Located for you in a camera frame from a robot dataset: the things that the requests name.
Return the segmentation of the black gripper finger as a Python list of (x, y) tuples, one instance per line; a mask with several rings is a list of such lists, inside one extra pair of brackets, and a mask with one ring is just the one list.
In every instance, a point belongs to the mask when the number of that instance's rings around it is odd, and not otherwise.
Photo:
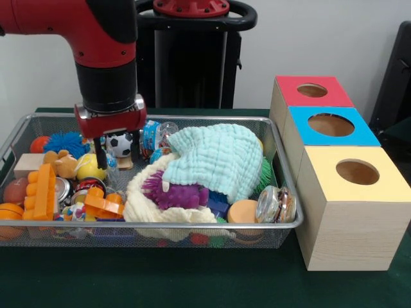
[(94, 149), (99, 169), (107, 169), (107, 156), (101, 147), (100, 137), (94, 138)]
[(136, 130), (134, 132), (131, 132), (130, 134), (132, 136), (132, 145), (130, 147), (131, 158), (132, 158), (132, 162), (137, 162), (140, 156), (140, 150), (139, 150), (140, 133), (139, 133), (139, 130)]

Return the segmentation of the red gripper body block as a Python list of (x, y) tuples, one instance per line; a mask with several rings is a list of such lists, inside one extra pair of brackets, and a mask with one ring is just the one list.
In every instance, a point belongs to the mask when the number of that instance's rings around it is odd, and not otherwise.
[(76, 104), (74, 114), (82, 135), (87, 139), (93, 139), (102, 135), (142, 129), (147, 109), (142, 95), (136, 94), (134, 104), (122, 112), (97, 114), (88, 111), (82, 104)]

